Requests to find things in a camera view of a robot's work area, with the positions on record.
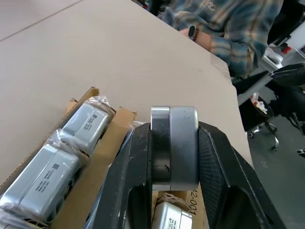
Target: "beige table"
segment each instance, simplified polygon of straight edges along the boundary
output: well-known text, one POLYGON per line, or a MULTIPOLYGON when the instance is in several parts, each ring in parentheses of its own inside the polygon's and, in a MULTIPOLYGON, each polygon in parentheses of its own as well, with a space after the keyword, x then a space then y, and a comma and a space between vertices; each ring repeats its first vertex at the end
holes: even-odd
POLYGON ((0 24, 0 183, 91 86, 141 121, 152 105, 192 105, 252 164, 225 64, 158 18, 129 0, 7 2, 18 18, 0 24))

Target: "wristwatch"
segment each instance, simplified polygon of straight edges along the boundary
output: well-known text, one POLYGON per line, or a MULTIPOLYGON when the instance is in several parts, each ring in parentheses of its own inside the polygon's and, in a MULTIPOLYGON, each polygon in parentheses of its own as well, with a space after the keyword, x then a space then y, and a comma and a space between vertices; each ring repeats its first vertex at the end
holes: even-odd
POLYGON ((192 25, 190 28, 189 28, 189 38, 193 41, 193 42, 196 42, 196 39, 198 37, 198 33, 199 33, 199 28, 192 25))

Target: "concrete floor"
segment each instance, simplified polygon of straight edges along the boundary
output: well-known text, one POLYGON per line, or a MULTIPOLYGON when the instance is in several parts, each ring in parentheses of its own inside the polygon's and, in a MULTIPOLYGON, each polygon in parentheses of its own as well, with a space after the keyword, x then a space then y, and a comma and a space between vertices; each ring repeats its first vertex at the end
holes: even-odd
MULTIPOLYGON (((265 88, 260 92, 265 100, 273 98, 265 88)), ((278 128, 279 151, 270 148, 274 138, 264 127, 249 139, 250 151, 257 175, 288 229, 305 228, 305 158, 296 150, 305 149, 305 137, 288 120, 278 117, 271 122, 278 128)))

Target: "metal cylinder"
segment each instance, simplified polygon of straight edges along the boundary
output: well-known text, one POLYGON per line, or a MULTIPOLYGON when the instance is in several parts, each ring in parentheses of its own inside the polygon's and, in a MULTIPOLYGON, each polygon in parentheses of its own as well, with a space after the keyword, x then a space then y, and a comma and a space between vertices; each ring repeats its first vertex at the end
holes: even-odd
POLYGON ((154 190, 198 187, 198 116, 194 107, 152 107, 154 190))

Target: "flannel shirt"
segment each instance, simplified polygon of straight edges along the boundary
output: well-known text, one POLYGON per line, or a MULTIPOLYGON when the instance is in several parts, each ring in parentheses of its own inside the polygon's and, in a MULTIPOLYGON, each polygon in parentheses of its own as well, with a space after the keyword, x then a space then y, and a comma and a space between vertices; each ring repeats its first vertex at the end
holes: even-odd
POLYGON ((262 58, 283 0, 173 0, 159 18, 183 30, 195 25, 211 35, 210 52, 236 76, 246 77, 262 58))

